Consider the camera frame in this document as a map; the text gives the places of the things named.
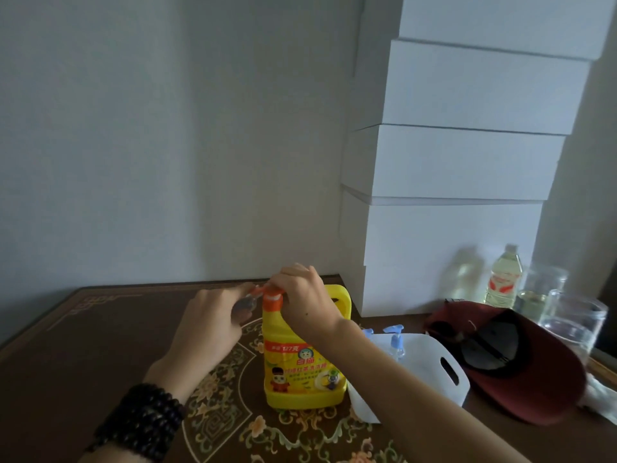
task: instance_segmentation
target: white cloth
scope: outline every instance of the white cloth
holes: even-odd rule
[[[617,391],[601,384],[596,377],[587,374],[587,388],[579,404],[595,411],[617,425]]]

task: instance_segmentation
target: black bead bracelet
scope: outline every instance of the black bead bracelet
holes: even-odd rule
[[[151,383],[132,387],[107,416],[86,448],[93,452],[109,441],[152,461],[161,461],[184,419],[184,406]]]

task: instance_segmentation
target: dish soap bottle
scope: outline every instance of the dish soap bottle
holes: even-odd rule
[[[493,263],[484,295],[485,304],[505,309],[514,307],[516,283],[523,273],[517,250],[517,245],[507,244],[505,252]]]
[[[400,359],[405,356],[403,338],[400,335],[403,328],[403,325],[393,325],[391,327],[384,328],[384,333],[393,333],[392,339],[390,340],[390,351],[388,351],[388,354],[390,354],[396,362],[400,362]]]
[[[326,285],[343,317],[351,318],[347,289]],[[282,319],[283,291],[266,285],[262,301],[264,335],[264,390],[270,406],[277,409],[314,409],[343,401],[347,381],[332,363],[295,334]]]

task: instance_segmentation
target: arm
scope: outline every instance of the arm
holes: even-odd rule
[[[391,360],[354,322],[343,319],[313,267],[283,268],[270,282],[287,292],[285,321],[353,383],[408,457],[422,462],[528,462],[474,416]]]
[[[251,312],[232,313],[231,308],[253,287],[252,283],[244,283],[231,289],[199,291],[186,306],[169,351],[150,366],[143,382],[165,389],[181,404],[186,404],[199,382],[240,339],[240,324],[250,318]],[[115,443],[107,443],[80,459],[80,463],[148,461]]]

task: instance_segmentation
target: wooden table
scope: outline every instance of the wooden table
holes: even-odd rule
[[[325,281],[342,283],[339,277]],[[165,352],[186,302],[198,289],[236,283],[89,287],[73,293],[0,350],[0,461],[78,459],[97,424]],[[425,316],[353,318],[376,331],[402,323],[411,333],[421,331]],[[336,408],[311,412],[267,408],[260,320],[251,320],[243,332],[218,375],[206,377],[189,401],[189,418],[167,460],[270,462],[302,456],[336,462],[350,459],[352,451],[370,451],[377,462],[404,460],[381,426],[354,419],[347,398]],[[617,427],[596,414],[578,410],[559,424],[535,427],[473,388],[464,408],[533,462],[616,461]],[[252,430],[259,427],[258,416],[265,419],[261,432]],[[340,438],[332,437],[339,431]],[[287,449],[279,434],[296,447]]]

